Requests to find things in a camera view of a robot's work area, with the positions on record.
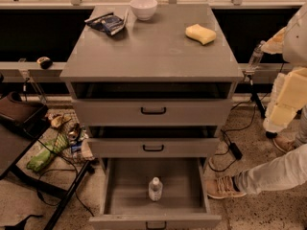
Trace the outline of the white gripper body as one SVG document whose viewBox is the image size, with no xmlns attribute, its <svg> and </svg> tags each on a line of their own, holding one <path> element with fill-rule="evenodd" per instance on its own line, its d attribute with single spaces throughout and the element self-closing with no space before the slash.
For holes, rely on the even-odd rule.
<svg viewBox="0 0 307 230">
<path fill-rule="evenodd" d="M 286 28 L 279 30 L 273 37 L 266 41 L 261 50 L 267 54 L 281 54 L 283 52 L 284 35 Z"/>
</svg>

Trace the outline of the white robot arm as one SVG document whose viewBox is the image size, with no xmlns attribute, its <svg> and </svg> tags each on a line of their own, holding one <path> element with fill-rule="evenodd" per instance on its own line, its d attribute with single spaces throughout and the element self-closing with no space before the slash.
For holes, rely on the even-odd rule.
<svg viewBox="0 0 307 230">
<path fill-rule="evenodd" d="M 307 4 L 304 4 L 262 47 L 267 54 L 281 54 L 294 69 L 278 74 L 272 88 L 263 127 L 268 132 L 286 128 L 307 104 Z"/>
</svg>

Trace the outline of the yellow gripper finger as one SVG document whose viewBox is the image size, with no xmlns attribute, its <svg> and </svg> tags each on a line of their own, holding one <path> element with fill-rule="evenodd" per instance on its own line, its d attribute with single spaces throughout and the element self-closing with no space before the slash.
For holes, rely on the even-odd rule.
<svg viewBox="0 0 307 230">
<path fill-rule="evenodd" d="M 280 132 L 306 104 L 307 68 L 295 68 L 288 74 L 279 73 L 273 83 L 271 101 L 265 114 L 265 131 Z"/>
</svg>

